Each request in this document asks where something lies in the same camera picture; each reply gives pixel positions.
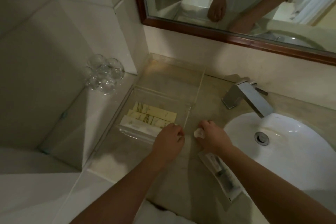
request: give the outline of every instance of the brown frame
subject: brown frame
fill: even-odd
[[[219,31],[216,29],[169,21],[159,17],[150,17],[147,16],[145,0],[136,0],[136,2],[140,20],[143,25],[336,66],[336,54],[333,52],[318,51],[313,49],[310,50],[309,48],[303,50],[300,47],[295,48],[284,45],[276,45],[267,42],[266,40],[262,41],[256,37],[250,37],[252,39],[248,39],[239,34],[227,31]]]

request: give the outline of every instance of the clear plastic box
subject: clear plastic box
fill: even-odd
[[[151,54],[115,121],[118,129],[131,137],[152,143],[154,137],[120,125],[136,102],[177,113],[175,124],[185,126],[195,105],[205,68],[166,56]]]

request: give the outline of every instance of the chrome faucet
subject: chrome faucet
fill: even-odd
[[[257,83],[249,83],[243,80],[231,86],[224,98],[222,98],[222,102],[228,109],[231,109],[237,106],[242,99],[245,99],[259,117],[264,118],[273,113],[274,109],[259,93],[268,95],[266,91],[257,87]]]

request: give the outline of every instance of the mirror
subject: mirror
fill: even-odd
[[[145,6],[150,17],[314,53],[336,52],[335,0],[145,0]]]

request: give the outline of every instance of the white ceramic sink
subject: white ceramic sink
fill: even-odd
[[[336,213],[336,152],[314,130],[276,113],[264,119],[246,113],[224,130],[245,154]],[[269,137],[267,146],[257,143],[256,132]]]

